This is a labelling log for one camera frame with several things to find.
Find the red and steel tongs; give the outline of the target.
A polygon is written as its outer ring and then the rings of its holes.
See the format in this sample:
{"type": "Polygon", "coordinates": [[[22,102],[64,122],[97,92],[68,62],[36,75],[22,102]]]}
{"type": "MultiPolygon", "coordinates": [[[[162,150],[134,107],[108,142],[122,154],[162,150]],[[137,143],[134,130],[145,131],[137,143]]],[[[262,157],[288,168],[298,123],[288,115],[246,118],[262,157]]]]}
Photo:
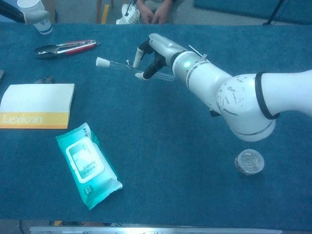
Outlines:
{"type": "Polygon", "coordinates": [[[35,58],[40,60],[55,59],[91,50],[97,46],[100,46],[100,42],[95,39],[42,45],[35,49],[35,58]]]}

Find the round clear paper clip box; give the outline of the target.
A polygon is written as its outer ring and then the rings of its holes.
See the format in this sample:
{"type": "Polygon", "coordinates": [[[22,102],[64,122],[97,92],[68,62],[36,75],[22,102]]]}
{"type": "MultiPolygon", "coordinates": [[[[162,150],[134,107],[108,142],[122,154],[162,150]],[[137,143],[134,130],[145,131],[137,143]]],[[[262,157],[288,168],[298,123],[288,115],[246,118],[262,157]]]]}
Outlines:
{"type": "Polygon", "coordinates": [[[265,162],[258,151],[245,149],[235,157],[234,165],[239,173],[253,176],[263,170],[265,162]]]}

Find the seated person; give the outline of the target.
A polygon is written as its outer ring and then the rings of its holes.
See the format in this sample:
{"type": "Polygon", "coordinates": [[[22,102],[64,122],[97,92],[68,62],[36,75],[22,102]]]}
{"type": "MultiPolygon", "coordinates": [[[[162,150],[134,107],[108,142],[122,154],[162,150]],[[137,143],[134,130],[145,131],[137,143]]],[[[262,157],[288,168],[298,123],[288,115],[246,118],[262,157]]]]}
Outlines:
{"type": "Polygon", "coordinates": [[[166,24],[173,21],[178,0],[135,0],[144,24],[166,24]]]}

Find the teal wet wipes pack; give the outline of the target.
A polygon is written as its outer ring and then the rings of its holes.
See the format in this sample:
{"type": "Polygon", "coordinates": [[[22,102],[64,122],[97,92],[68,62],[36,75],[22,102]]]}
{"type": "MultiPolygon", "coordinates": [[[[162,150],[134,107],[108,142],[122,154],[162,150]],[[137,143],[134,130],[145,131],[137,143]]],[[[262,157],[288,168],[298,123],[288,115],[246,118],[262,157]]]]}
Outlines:
{"type": "Polygon", "coordinates": [[[64,155],[83,203],[89,210],[123,188],[96,134],[85,122],[56,141],[64,155]]]}

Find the blue table cloth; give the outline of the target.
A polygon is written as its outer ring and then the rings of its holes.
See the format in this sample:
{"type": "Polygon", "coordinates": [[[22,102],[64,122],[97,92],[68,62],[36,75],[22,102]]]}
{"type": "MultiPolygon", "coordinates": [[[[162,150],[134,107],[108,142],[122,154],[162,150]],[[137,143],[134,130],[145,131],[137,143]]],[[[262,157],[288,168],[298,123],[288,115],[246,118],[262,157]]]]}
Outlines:
{"type": "Polygon", "coordinates": [[[151,33],[231,75],[312,69],[312,26],[55,24],[41,35],[0,22],[0,99],[47,75],[73,83],[68,128],[89,124],[123,184],[89,210],[56,141],[64,130],[0,129],[0,219],[312,231],[312,117],[284,112],[268,138],[244,142],[183,83],[96,67],[97,57],[132,60],[151,33]],[[100,46],[35,58],[39,46],[88,39],[100,46]],[[236,170],[245,149],[263,156],[261,172],[236,170]]]}

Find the aluminium rail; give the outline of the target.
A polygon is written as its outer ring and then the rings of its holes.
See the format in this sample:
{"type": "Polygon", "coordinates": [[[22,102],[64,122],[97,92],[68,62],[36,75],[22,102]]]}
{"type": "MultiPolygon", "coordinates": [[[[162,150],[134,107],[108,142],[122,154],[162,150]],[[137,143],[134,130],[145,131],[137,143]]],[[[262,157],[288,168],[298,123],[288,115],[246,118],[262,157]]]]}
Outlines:
{"type": "Polygon", "coordinates": [[[30,234],[283,234],[283,232],[240,228],[34,226],[30,227],[30,234]]]}

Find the white yellow Lexicon book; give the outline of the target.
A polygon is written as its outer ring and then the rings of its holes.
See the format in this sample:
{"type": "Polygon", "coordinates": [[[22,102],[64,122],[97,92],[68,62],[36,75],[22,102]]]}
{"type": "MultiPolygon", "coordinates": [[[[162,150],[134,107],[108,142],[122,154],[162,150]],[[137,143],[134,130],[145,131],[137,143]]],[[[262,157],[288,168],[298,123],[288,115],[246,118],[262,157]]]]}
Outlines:
{"type": "Polygon", "coordinates": [[[0,129],[67,129],[75,85],[12,84],[0,102],[0,129]]]}

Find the clear glass test tube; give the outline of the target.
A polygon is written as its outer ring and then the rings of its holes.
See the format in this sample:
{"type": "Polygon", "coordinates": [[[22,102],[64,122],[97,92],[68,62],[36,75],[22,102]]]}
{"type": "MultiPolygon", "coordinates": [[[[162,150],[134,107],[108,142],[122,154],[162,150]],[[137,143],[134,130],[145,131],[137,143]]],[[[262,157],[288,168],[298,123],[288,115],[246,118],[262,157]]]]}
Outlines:
{"type": "MultiPolygon", "coordinates": [[[[143,71],[138,70],[136,68],[134,68],[131,65],[128,64],[122,64],[122,63],[118,63],[118,62],[113,62],[110,61],[110,68],[112,69],[117,69],[117,70],[121,70],[121,71],[126,71],[129,72],[133,75],[136,75],[137,73],[143,73],[143,71]]],[[[158,78],[158,79],[162,79],[162,80],[167,80],[167,81],[175,81],[175,77],[173,75],[168,75],[165,73],[161,73],[161,72],[156,72],[153,75],[154,78],[158,78]]]]}

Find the thin metal rod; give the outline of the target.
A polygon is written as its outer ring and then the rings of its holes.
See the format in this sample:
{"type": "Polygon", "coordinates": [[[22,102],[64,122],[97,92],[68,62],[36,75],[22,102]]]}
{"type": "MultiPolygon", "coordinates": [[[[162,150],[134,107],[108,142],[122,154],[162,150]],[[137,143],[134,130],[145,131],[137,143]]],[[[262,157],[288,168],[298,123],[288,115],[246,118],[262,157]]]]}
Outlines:
{"type": "Polygon", "coordinates": [[[189,48],[195,52],[197,55],[199,55],[202,59],[206,60],[207,59],[207,55],[206,54],[201,54],[199,51],[197,51],[194,47],[192,47],[191,45],[188,45],[189,48]]]}

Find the white sneaker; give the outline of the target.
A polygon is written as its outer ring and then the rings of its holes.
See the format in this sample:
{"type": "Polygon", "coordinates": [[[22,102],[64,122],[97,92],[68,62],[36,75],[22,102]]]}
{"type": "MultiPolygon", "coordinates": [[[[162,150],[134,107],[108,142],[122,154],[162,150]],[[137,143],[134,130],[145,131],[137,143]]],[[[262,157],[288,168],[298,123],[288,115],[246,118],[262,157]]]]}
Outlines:
{"type": "Polygon", "coordinates": [[[122,17],[116,20],[116,24],[138,24],[140,12],[136,5],[132,3],[123,4],[121,8],[122,17]]]}

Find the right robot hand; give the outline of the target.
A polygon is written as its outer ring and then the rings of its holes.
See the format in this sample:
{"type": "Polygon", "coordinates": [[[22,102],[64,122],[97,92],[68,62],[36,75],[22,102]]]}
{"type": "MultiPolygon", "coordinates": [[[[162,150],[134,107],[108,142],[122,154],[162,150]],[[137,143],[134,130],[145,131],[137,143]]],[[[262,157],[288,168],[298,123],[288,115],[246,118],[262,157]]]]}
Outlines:
{"type": "Polygon", "coordinates": [[[186,51],[186,48],[174,41],[152,33],[146,41],[137,47],[133,67],[139,67],[145,54],[154,53],[154,61],[143,72],[136,73],[135,76],[140,80],[149,80],[164,66],[172,68],[177,56],[186,51]]]}

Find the black tripod leg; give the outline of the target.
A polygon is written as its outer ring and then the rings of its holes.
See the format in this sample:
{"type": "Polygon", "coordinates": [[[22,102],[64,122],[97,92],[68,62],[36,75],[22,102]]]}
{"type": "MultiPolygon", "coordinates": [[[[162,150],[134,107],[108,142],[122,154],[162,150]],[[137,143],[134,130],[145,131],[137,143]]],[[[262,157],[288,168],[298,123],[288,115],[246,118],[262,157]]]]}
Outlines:
{"type": "Polygon", "coordinates": [[[276,5],[276,7],[274,8],[272,14],[270,15],[269,19],[264,22],[262,25],[271,25],[271,22],[274,20],[277,12],[279,11],[280,7],[282,6],[282,4],[284,3],[285,0],[279,0],[278,4],[276,5]]]}

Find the small white stopper cap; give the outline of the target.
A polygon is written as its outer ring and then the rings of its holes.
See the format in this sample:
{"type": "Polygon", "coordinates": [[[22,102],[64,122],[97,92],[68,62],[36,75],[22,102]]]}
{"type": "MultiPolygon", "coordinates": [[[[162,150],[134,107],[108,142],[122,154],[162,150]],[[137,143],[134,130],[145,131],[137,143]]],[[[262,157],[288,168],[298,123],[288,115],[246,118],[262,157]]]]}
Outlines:
{"type": "Polygon", "coordinates": [[[104,59],[104,58],[97,57],[96,58],[96,66],[109,68],[110,67],[110,61],[107,59],[104,59]]]}

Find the stack of white paper cups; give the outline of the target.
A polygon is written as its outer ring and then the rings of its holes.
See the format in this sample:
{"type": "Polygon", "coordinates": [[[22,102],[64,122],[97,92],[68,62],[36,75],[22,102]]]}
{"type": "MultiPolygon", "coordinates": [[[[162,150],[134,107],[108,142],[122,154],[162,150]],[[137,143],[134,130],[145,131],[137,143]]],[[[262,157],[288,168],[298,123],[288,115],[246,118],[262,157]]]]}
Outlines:
{"type": "MultiPolygon", "coordinates": [[[[41,0],[17,0],[17,5],[22,12],[34,13],[39,10],[45,10],[41,0]]],[[[47,35],[53,30],[49,18],[33,25],[43,35],[47,35]]]]}

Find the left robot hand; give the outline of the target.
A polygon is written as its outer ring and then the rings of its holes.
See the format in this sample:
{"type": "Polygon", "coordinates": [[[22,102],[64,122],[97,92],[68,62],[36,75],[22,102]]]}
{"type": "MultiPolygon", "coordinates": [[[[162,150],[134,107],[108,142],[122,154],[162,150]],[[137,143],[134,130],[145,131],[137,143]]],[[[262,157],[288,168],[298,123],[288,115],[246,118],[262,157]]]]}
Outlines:
{"type": "Polygon", "coordinates": [[[14,22],[25,24],[36,24],[49,18],[49,12],[46,10],[39,10],[34,13],[22,12],[4,0],[0,0],[0,15],[13,20],[14,22]]]}

